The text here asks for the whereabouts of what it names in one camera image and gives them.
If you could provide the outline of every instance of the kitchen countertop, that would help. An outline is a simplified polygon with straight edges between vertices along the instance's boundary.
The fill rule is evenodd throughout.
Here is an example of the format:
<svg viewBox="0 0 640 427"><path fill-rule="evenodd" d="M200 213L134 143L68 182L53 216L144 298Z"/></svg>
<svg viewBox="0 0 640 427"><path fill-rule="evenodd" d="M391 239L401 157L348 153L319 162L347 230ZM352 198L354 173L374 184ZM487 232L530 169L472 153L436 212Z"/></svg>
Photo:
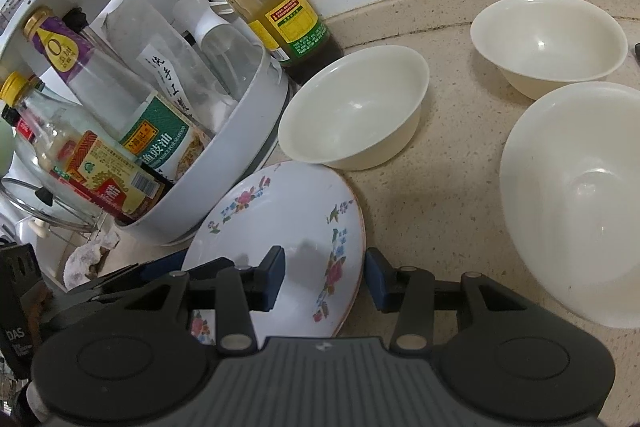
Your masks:
<svg viewBox="0 0 640 427"><path fill-rule="evenodd" d="M630 1L591 1L622 18L631 46L640 41L637 7ZM431 70L420 125L405 150L382 166L344 176L362 207L367 245L379 248L395 266L423 267L443 280L459 280L465 271L482 272L606 344L617 374L601 418L611 427L626 427L640 421L640 330L601 327L566 311L530 275L506 230L498 187L500 156L511 128L532 101L472 46L470 20L492 2L392 0L329 21L348 52L373 43L400 44L424 55ZM425 22L430 9L438 18ZM422 30L416 28L417 19ZM380 22L386 20L396 27ZM609 80L640 89L640 66L631 49ZM276 149L269 163L283 159ZM119 255L110 255L111 269L127 264L134 251L135 260L142 261L177 250L140 248L129 239L125 243L118 247ZM395 320L395 315L375 311L363 286L341 334L379 335L388 341ZM436 313L438 343L455 330L454 312Z"/></svg>

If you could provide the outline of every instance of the purple label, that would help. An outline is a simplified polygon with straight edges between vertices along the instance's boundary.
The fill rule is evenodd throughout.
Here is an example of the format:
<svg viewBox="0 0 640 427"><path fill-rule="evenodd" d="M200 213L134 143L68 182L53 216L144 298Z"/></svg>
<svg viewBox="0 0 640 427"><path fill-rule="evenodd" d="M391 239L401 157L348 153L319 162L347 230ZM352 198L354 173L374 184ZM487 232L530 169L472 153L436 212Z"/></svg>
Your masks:
<svg viewBox="0 0 640 427"><path fill-rule="evenodd" d="M65 84L84 69L94 47L71 31L58 17L47 17L31 37L36 50L44 55Z"/></svg>

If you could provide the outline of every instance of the flower pattern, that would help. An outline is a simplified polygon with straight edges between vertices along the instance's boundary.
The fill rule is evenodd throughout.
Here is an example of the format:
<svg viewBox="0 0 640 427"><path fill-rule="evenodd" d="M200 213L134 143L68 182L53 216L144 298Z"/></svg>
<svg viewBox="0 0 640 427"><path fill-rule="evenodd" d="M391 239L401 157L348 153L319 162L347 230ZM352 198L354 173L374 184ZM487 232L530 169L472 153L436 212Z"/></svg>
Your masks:
<svg viewBox="0 0 640 427"><path fill-rule="evenodd" d="M316 313L314 313L314 321L320 322L329 316L329 304L327 298L335 293L336 283L342 279L342 265L347 257L344 253L344 245L347 243L347 229L334 229L332 237L332 251L329 255L329 262L324 272L324 287L316 300Z"/></svg>
<svg viewBox="0 0 640 427"><path fill-rule="evenodd" d="M207 322L207 319L202 318L200 311L196 311L193 314L193 320L191 321L191 334L196 337L201 344L213 344L209 323Z"/></svg>
<svg viewBox="0 0 640 427"><path fill-rule="evenodd" d="M255 200L255 198L259 198L263 193L265 188L271 185L271 178L267 176L263 176L260 179L260 183L258 184L258 188L251 187L249 190L245 190L240 194L234 201L229 204L222 212L222 225L224 225L227 221L231 219L231 217L242 210L249 208L249 204ZM217 222L214 219L213 221L209 221L207 224L207 228L210 233L220 233L221 223Z"/></svg>
<svg viewBox="0 0 640 427"><path fill-rule="evenodd" d="M336 204L334 206L334 209L329 214L329 217L326 218L326 222L330 223L332 221L335 221L336 223L338 223L338 216L340 216L340 214L345 214L349 209L349 205L351 203L353 203L353 200L343 201L342 203L340 203L340 207L338 207L338 205Z"/></svg>

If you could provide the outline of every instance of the floral plate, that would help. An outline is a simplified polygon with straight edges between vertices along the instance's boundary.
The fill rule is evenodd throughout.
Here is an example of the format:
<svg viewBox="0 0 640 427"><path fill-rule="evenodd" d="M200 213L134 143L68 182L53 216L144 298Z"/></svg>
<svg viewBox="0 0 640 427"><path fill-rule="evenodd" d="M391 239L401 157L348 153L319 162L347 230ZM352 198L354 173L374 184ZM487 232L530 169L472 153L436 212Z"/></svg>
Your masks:
<svg viewBox="0 0 640 427"><path fill-rule="evenodd" d="M358 202L335 171L284 162L252 174L220 200L182 267L216 257L257 266L273 245L281 245L287 268L275 306L251 312L258 343L271 336L331 337L358 291L365 241ZM194 316L191 332L203 343L215 338L214 314Z"/></svg>

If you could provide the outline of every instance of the cream bowl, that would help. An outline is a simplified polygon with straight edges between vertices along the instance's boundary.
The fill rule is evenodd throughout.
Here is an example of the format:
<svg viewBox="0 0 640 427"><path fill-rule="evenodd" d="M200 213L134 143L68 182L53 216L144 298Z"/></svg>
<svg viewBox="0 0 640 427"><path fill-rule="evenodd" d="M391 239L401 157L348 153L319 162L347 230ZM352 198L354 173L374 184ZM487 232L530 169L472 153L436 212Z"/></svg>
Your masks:
<svg viewBox="0 0 640 427"><path fill-rule="evenodd" d="M361 170L393 158L420 121L429 67L404 46L374 46L330 64L289 103L282 151L306 163Z"/></svg>
<svg viewBox="0 0 640 427"><path fill-rule="evenodd" d="M482 10L471 40L525 96L574 82L604 80L625 60L616 20L583 0L501 0Z"/></svg>
<svg viewBox="0 0 640 427"><path fill-rule="evenodd" d="M500 162L507 229L560 303L608 327L640 327L640 91L555 90L513 127Z"/></svg>

